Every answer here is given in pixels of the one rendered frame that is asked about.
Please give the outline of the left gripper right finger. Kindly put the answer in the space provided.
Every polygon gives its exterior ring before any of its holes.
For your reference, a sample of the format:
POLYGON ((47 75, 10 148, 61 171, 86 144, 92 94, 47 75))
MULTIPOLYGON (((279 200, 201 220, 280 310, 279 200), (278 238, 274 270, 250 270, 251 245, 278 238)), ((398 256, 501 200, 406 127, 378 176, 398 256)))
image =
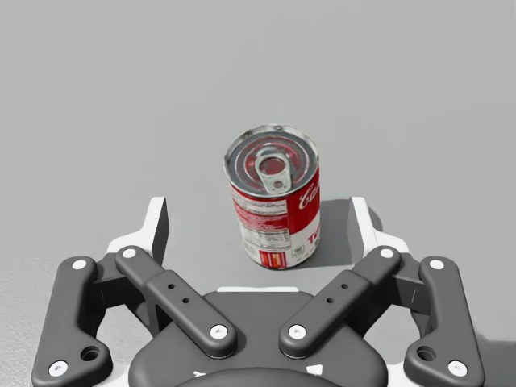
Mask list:
POLYGON ((457 264, 441 256, 415 260, 406 242, 378 231, 362 197, 349 200, 348 242, 359 260, 339 273, 279 331, 285 356, 312 355, 344 324, 361 333, 391 305, 412 314, 420 338, 406 350, 403 372, 420 386, 482 386, 475 329, 457 264))

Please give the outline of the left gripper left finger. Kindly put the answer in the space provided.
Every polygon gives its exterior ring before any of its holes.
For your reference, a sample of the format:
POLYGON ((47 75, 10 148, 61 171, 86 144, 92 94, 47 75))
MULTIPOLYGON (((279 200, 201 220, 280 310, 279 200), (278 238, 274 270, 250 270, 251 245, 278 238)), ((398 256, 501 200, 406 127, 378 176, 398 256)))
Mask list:
POLYGON ((143 226, 112 240, 103 258, 73 256, 59 264, 31 371, 34 386, 105 382, 114 362, 97 333, 106 311, 117 306, 127 307, 152 335, 174 323, 212 359, 235 352, 235 326, 163 268, 168 237, 166 200, 154 197, 143 226))

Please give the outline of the red and white can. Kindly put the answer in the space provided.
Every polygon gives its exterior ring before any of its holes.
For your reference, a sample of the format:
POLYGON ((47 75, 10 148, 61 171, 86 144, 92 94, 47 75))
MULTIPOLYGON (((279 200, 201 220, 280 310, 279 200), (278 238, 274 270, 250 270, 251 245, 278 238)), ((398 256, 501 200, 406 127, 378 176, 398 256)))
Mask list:
POLYGON ((231 143, 223 167, 248 257, 273 270, 311 258, 321 228, 315 142, 288 125, 261 125, 231 143))

